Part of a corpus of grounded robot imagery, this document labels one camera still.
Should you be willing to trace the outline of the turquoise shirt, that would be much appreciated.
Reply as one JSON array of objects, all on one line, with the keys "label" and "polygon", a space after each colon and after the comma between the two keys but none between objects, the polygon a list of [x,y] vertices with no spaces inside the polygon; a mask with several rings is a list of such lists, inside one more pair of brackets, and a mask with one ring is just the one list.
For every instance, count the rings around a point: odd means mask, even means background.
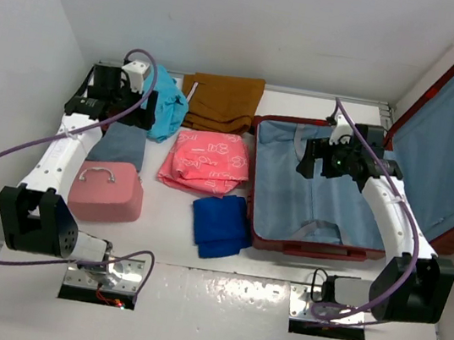
[{"label": "turquoise shirt", "polygon": [[158,93],[155,108],[155,123],[148,130],[149,139],[160,143],[172,137],[181,127],[189,110],[184,93],[177,87],[175,79],[162,65],[157,68],[155,91]]}]

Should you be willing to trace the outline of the grey-blue cloth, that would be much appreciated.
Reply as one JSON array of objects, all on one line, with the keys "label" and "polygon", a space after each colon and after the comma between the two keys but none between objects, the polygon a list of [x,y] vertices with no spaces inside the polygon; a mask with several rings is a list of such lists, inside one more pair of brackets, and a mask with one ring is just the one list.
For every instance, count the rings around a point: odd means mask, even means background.
[{"label": "grey-blue cloth", "polygon": [[112,123],[103,137],[90,150],[88,162],[127,162],[142,169],[146,131],[124,123]]}]

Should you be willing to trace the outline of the pink patterned garment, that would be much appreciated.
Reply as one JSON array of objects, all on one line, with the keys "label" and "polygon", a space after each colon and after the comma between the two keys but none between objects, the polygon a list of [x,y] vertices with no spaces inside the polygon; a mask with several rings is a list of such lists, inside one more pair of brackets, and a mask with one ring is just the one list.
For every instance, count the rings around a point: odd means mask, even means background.
[{"label": "pink patterned garment", "polygon": [[180,131],[156,178],[173,189],[222,197],[249,181],[249,147],[237,134]]}]

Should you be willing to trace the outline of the mustard brown trousers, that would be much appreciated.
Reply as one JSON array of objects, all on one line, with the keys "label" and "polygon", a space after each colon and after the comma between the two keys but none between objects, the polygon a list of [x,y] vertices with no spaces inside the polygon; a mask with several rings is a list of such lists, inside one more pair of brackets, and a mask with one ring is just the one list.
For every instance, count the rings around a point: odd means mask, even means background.
[{"label": "mustard brown trousers", "polygon": [[263,79],[195,73],[183,77],[189,110],[182,125],[199,131],[249,131],[265,90]]}]

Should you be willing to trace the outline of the pink cosmetic case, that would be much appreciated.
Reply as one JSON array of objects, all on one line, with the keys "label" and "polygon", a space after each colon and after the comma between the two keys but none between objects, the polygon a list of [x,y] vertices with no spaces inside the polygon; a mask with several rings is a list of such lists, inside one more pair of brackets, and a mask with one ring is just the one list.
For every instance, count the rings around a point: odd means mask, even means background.
[{"label": "pink cosmetic case", "polygon": [[79,221],[133,222],[141,214],[143,193],[132,163],[84,161],[67,205]]}]

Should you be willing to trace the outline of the royal blue cloth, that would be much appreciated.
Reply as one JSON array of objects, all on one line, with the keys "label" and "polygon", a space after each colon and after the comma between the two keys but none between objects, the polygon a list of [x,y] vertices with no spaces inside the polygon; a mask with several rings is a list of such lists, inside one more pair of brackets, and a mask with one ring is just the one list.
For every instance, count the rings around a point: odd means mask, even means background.
[{"label": "royal blue cloth", "polygon": [[236,195],[194,200],[194,243],[200,259],[238,255],[252,246],[246,205]]}]

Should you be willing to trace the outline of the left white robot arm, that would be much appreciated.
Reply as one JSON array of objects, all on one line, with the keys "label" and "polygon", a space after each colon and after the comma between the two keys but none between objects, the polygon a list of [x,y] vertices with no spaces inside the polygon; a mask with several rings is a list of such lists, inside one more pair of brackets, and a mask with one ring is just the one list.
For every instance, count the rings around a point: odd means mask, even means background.
[{"label": "left white robot arm", "polygon": [[141,212],[139,165],[156,93],[145,94],[149,65],[97,63],[66,102],[56,134],[20,184],[0,192],[0,219],[11,250],[74,262],[107,273],[112,244],[79,222],[126,222]]}]

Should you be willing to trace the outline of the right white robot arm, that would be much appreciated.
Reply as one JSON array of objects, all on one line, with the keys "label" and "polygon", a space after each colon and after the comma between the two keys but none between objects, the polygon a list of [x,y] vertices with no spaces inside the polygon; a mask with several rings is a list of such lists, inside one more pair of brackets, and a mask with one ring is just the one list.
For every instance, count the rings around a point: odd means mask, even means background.
[{"label": "right white robot arm", "polygon": [[306,142],[297,172],[349,176],[374,214],[386,255],[386,267],[371,283],[369,301],[350,308],[351,314],[369,311],[384,322],[436,323],[440,320],[454,283],[454,265],[441,259],[425,239],[404,191],[397,162],[386,160],[382,147],[369,143],[375,126],[341,120],[328,138]]}]

